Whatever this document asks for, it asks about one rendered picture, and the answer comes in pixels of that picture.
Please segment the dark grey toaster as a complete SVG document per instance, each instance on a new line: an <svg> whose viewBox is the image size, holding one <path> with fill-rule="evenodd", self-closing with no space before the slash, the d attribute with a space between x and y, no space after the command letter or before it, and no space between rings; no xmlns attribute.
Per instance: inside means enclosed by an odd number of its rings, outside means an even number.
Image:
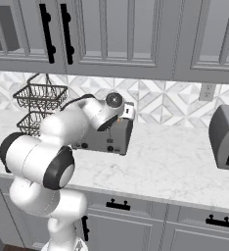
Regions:
<svg viewBox="0 0 229 251"><path fill-rule="evenodd" d="M90 126L86 135L80 141L74 143L72 148L125 156L132 129L133 122L129 119L122 119L120 123L116 121L105 131L97 131Z"/></svg>

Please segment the grey upper cupboard door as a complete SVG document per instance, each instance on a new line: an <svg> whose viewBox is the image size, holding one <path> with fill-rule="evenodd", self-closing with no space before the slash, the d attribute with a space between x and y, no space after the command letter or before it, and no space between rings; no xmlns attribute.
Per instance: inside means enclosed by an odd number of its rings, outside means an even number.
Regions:
<svg viewBox="0 0 229 251"><path fill-rule="evenodd" d="M181 0L67 0L69 75L172 79Z"/></svg>
<svg viewBox="0 0 229 251"><path fill-rule="evenodd" d="M40 4L51 15L54 64L48 60ZM65 60L57 0L0 0L0 71L64 74Z"/></svg>
<svg viewBox="0 0 229 251"><path fill-rule="evenodd" d="M229 84L229 0L185 0L174 80Z"/></svg>

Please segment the grey drawer front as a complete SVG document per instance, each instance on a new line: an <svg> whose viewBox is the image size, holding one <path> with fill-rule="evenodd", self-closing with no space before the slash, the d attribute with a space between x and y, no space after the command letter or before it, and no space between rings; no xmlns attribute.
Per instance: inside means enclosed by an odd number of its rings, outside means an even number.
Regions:
<svg viewBox="0 0 229 251"><path fill-rule="evenodd" d="M110 212L127 214L131 216L149 218L153 220L164 220L166 206L159 202L92 191L86 192L86 196L88 199L88 205L91 209L100 209ZM123 201L126 200L130 205L130 210L124 211L120 209L107 208L106 203L112 198L115 200L116 203L120 204L122 204Z"/></svg>
<svg viewBox="0 0 229 251"><path fill-rule="evenodd" d="M213 215L213 217L217 220L224 220L225 217L229 218L228 213L196 209L191 207L181 207L178 213L177 221L180 224L185 224L189 226L200 226L229 232L228 227L208 225L206 223L206 219L209 215Z"/></svg>

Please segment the white wall outlet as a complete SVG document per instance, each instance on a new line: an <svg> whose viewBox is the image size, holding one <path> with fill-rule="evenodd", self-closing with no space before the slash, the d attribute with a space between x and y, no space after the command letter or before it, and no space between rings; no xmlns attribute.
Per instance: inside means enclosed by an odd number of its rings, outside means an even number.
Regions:
<svg viewBox="0 0 229 251"><path fill-rule="evenodd" d="M212 101L216 85L214 83L203 83L200 91L200 101Z"/></svg>

